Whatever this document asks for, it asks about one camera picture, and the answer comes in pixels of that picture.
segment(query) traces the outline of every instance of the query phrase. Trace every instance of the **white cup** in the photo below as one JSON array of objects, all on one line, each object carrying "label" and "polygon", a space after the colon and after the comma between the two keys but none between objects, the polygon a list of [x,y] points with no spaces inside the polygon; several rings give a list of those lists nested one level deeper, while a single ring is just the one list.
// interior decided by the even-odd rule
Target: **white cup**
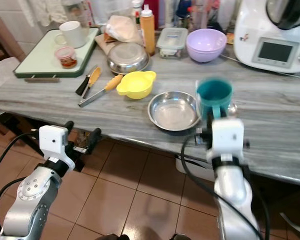
[{"label": "white cup", "polygon": [[87,38],[78,21],[67,21],[59,26],[61,33],[57,34],[54,41],[58,45],[68,44],[75,49],[86,44]]}]

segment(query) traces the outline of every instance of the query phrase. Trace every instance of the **green cup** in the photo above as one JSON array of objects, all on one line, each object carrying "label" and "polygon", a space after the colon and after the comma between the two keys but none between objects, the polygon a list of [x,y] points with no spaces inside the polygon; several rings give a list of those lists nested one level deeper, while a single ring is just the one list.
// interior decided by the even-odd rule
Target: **green cup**
[{"label": "green cup", "polygon": [[199,113],[204,119],[212,113],[213,118],[221,117],[222,112],[228,113],[228,106],[231,102],[233,88],[232,85],[217,77],[210,77],[202,81],[196,88]]}]

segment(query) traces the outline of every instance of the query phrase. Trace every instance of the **marble countertop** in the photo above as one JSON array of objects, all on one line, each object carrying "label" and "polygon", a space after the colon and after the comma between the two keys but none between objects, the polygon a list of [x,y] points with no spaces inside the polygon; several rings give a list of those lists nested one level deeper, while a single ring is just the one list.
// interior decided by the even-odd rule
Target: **marble countertop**
[{"label": "marble countertop", "polygon": [[[228,47],[224,54],[233,52]],[[85,73],[95,64],[102,74],[90,94],[114,76],[98,46]],[[132,100],[113,90],[84,108],[78,106],[80,96],[75,94],[84,75],[62,78],[59,83],[26,83],[12,77],[0,87],[0,110],[59,125],[72,120],[78,129],[92,131],[99,127],[111,138],[180,153],[185,137],[194,129],[168,132],[157,128],[148,118],[149,101],[166,91],[194,95],[196,80],[224,77],[233,84],[233,101],[245,125],[245,138],[251,143],[251,149],[244,151],[249,168],[300,185],[300,78],[250,68],[224,57],[200,64],[188,56],[163,59],[158,53],[151,58],[148,70],[155,71],[157,79],[146,98]],[[190,144],[186,154],[204,160],[206,151]]]}]

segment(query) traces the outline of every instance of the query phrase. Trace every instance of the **plastic bag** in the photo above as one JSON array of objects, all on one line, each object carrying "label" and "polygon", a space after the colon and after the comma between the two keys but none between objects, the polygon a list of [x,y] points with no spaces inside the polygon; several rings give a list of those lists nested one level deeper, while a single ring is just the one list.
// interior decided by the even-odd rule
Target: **plastic bag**
[{"label": "plastic bag", "polygon": [[131,18],[126,16],[111,16],[105,26],[105,33],[120,42],[142,45],[142,38],[139,35],[137,26]]}]

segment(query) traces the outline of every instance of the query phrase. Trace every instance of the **stainless steel bowl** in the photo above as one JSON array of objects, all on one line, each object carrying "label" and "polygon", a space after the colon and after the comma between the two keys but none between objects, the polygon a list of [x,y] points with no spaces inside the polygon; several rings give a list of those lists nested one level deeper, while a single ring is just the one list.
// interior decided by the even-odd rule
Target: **stainless steel bowl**
[{"label": "stainless steel bowl", "polygon": [[123,42],[108,53],[107,64],[115,74],[142,71],[148,66],[150,56],[143,46],[134,42]]},{"label": "stainless steel bowl", "polygon": [[155,125],[169,131],[192,128],[200,120],[195,98],[182,91],[168,91],[153,97],[148,115]]}]

